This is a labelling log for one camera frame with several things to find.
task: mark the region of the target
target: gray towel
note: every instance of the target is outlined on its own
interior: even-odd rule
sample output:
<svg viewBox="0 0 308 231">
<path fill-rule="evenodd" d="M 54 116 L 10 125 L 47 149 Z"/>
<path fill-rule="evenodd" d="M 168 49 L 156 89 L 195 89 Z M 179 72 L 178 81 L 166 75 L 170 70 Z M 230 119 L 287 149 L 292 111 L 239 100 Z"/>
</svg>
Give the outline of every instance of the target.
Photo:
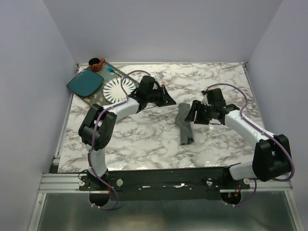
<svg viewBox="0 0 308 231">
<path fill-rule="evenodd" d="M 184 119 L 188 115 L 190 105 L 188 103 L 179 104 L 179 113 L 175 118 L 175 123 L 180 128 L 180 142 L 181 145 L 191 144 L 193 140 L 193 132 L 189 122 L 185 122 Z"/>
</svg>

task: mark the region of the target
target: lavender wall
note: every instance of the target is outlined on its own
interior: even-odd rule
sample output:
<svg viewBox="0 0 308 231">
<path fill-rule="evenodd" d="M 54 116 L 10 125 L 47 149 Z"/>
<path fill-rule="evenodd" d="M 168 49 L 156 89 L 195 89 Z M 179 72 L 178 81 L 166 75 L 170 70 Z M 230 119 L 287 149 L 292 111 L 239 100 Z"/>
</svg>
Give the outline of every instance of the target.
<svg viewBox="0 0 308 231">
<path fill-rule="evenodd" d="M 248 63 L 265 126 L 289 140 L 297 206 L 308 228 L 308 1 L 284 0 Z"/>
<path fill-rule="evenodd" d="M 2 1 L 0 32 L 0 230 L 25 231 L 76 65 L 41 0 Z"/>
<path fill-rule="evenodd" d="M 113 62 L 248 61 L 282 0 L 44 0 L 71 54 Z"/>
</svg>

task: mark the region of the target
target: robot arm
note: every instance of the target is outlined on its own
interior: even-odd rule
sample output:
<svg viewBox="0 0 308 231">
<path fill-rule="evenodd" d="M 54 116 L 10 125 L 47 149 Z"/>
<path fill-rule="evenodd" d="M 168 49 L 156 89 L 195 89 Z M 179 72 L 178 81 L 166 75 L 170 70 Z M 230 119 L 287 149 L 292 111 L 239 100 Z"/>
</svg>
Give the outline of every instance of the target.
<svg viewBox="0 0 308 231">
<path fill-rule="evenodd" d="M 105 147 L 111 139 L 115 123 L 124 117 L 142 111 L 146 107 L 147 103 L 155 103 L 158 107 L 176 104 L 176 102 L 168 94 L 164 85 L 160 86 L 151 76 L 144 76 L 139 87 L 129 95 L 127 102 L 117 107 L 113 107 L 113 105 L 118 103 L 109 105 L 108 107 L 111 107 L 111 109 L 103 114 L 100 121 L 96 120 L 104 108 L 98 104 L 94 104 L 89 109 L 79 128 L 78 134 L 87 149 L 90 150 L 94 126 L 98 123 L 98 129 L 95 134 L 96 138 L 94 150 L 92 151 L 90 157 L 93 168 L 99 177 L 103 176 L 107 171 L 107 166 L 105 163 Z M 89 168 L 88 171 L 90 174 L 95 175 L 92 172 L 92 168 Z"/>
<path fill-rule="evenodd" d="M 290 162 L 275 145 L 275 143 L 264 136 L 264 132 L 277 140 L 290 154 L 289 141 L 284 135 L 274 135 L 262 129 L 253 121 L 249 120 L 263 132 L 259 132 L 247 122 L 241 115 L 239 108 L 234 104 L 226 105 L 220 89 L 204 91 L 202 102 L 193 101 L 191 110 L 185 121 L 194 121 L 196 124 L 209 124 L 211 119 L 217 119 L 222 124 L 239 133 L 255 150 L 252 162 L 240 163 L 227 167 L 224 178 L 226 181 L 248 179 L 259 179 L 268 181 L 290 172 Z"/>
</svg>

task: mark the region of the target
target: white plate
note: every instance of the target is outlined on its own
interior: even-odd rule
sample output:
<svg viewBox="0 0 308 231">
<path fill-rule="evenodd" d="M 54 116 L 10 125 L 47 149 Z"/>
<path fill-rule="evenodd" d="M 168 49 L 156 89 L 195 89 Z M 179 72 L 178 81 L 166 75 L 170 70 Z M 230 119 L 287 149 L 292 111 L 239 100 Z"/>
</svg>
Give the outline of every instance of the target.
<svg viewBox="0 0 308 231">
<path fill-rule="evenodd" d="M 136 85 L 131 79 L 126 78 L 123 81 L 123 88 L 129 95 L 136 89 Z M 117 77 L 109 80 L 103 87 L 103 95 L 110 103 L 118 103 L 124 100 L 125 93 L 121 88 L 121 78 Z"/>
</svg>

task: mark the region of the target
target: small orange bowl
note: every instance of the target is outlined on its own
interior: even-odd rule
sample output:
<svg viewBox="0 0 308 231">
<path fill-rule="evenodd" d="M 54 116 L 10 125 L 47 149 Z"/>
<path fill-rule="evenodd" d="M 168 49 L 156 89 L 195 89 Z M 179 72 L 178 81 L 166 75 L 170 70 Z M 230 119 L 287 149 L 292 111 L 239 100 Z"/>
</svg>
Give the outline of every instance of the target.
<svg viewBox="0 0 308 231">
<path fill-rule="evenodd" d="M 89 60 L 89 66 L 92 71 L 98 72 L 102 69 L 105 59 L 93 58 Z"/>
</svg>

